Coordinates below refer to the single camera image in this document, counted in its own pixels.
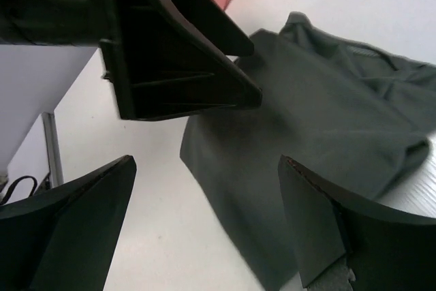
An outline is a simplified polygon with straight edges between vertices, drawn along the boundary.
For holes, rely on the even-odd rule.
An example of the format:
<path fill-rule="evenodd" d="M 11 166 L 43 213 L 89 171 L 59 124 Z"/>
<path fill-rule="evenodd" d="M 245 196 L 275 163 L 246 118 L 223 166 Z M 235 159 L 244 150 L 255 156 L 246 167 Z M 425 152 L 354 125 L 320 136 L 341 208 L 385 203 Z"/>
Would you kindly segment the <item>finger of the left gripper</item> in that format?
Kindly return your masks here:
<path fill-rule="evenodd" d="M 100 44 L 105 74 L 113 86 L 119 116 L 162 121 L 216 108 L 247 109 L 261 104 L 262 92 L 232 62 L 188 43 L 185 50 L 158 55 L 155 41 L 169 36 L 168 24 L 151 6 L 131 5 L 119 14 L 122 43 Z"/>
<path fill-rule="evenodd" d="M 213 0 L 150 0 L 168 24 L 169 36 L 155 41 L 158 55 L 185 50 L 184 43 L 200 47 L 211 54 L 245 57 L 252 55 L 254 45 L 245 33 Z"/>

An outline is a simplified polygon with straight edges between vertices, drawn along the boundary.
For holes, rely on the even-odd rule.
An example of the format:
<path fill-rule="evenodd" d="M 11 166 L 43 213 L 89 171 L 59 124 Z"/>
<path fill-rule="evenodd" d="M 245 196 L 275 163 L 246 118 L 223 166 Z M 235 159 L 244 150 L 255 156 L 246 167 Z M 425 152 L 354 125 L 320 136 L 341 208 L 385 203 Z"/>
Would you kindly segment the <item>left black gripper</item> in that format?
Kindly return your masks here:
<path fill-rule="evenodd" d="M 116 0 L 1 0 L 1 43 L 120 46 Z"/>

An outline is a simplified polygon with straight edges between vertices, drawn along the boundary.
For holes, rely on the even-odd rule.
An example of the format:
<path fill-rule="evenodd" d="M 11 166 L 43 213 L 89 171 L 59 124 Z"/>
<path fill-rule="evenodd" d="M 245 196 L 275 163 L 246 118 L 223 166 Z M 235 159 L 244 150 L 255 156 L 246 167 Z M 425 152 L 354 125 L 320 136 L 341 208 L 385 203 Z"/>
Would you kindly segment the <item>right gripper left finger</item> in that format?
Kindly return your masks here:
<path fill-rule="evenodd" d="M 1 289 L 103 290 L 136 171 L 125 155 L 1 205 Z"/>

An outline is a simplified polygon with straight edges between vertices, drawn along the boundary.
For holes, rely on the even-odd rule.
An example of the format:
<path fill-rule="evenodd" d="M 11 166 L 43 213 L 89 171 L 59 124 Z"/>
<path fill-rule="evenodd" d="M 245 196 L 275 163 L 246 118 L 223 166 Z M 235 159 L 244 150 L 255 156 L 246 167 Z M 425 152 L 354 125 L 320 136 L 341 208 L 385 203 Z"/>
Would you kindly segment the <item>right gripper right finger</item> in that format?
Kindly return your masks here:
<path fill-rule="evenodd" d="M 278 171 L 303 288 L 435 289 L 435 219 L 368 200 L 286 156 Z"/>

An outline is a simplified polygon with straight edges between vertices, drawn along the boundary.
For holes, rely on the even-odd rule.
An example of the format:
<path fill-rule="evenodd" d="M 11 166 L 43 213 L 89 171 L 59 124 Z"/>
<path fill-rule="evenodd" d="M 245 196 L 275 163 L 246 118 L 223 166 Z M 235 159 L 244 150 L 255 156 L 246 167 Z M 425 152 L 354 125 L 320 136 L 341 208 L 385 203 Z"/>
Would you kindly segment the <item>dark grey t-shirt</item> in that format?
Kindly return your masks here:
<path fill-rule="evenodd" d="M 190 117 L 180 157 L 263 289 L 279 290 L 297 271 L 280 157 L 378 198 L 429 156 L 435 66 L 328 34 L 300 12 L 251 41 L 236 64 L 262 105 Z"/>

